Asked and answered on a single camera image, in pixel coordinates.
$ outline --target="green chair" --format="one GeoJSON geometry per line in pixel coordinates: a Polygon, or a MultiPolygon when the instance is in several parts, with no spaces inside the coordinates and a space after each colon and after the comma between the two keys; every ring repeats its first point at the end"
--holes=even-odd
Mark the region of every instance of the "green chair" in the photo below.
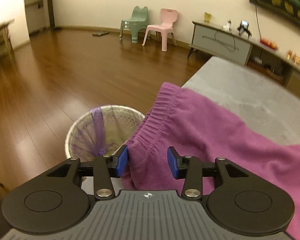
{"type": "Polygon", "coordinates": [[[133,9],[132,16],[130,19],[121,21],[120,28],[120,41],[122,41],[122,32],[124,29],[129,29],[131,31],[131,41],[132,43],[138,43],[138,32],[141,29],[146,29],[149,25],[148,7],[136,6],[133,9]]]}

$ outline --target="wooden floor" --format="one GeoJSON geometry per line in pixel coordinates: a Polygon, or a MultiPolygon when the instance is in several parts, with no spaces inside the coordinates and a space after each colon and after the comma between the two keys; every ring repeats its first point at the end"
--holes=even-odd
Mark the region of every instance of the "wooden floor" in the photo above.
{"type": "Polygon", "coordinates": [[[14,65],[0,60],[0,182],[12,189],[65,160],[66,133],[91,108],[117,104],[146,114],[163,82],[181,86],[206,61],[130,37],[45,32],[15,52],[14,65]]]}

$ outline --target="trash can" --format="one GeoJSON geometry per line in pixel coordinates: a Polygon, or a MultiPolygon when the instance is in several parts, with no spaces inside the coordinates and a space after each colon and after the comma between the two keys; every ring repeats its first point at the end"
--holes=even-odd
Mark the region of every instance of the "trash can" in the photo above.
{"type": "MultiPolygon", "coordinates": [[[[71,126],[65,142],[66,158],[79,157],[81,162],[96,156],[114,154],[136,131],[144,115],[127,106],[101,106],[81,116],[71,126]]],[[[117,194],[120,179],[111,178],[117,194]]],[[[82,189],[93,194],[93,179],[86,179],[82,189]]]]}

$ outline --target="wooden dining table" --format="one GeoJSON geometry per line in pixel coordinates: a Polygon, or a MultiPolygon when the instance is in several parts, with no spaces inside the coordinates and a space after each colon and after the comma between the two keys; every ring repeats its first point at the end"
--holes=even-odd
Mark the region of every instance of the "wooden dining table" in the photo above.
{"type": "Polygon", "coordinates": [[[11,42],[10,42],[10,39],[9,39],[9,32],[8,32],[8,26],[12,23],[15,22],[15,19],[12,19],[12,20],[9,20],[9,21],[5,21],[5,22],[1,22],[0,23],[0,38],[3,38],[4,39],[4,42],[5,42],[5,46],[6,46],[6,49],[7,49],[7,53],[8,53],[8,56],[9,56],[9,59],[11,61],[11,63],[14,62],[14,56],[13,56],[13,48],[12,48],[12,45],[11,45],[11,42]]]}

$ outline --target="pink chair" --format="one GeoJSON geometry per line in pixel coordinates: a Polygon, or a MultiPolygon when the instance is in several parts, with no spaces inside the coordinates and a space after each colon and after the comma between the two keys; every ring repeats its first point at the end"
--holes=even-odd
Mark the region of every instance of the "pink chair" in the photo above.
{"type": "Polygon", "coordinates": [[[171,33],[174,46],[176,46],[176,41],[175,41],[174,33],[173,33],[174,32],[173,23],[178,18],[178,11],[170,10],[170,9],[161,9],[160,18],[162,20],[161,25],[148,25],[145,39],[144,39],[142,45],[144,46],[146,44],[148,32],[156,31],[156,34],[157,34],[157,32],[160,32],[162,34],[162,51],[166,51],[168,33],[171,33]]]}

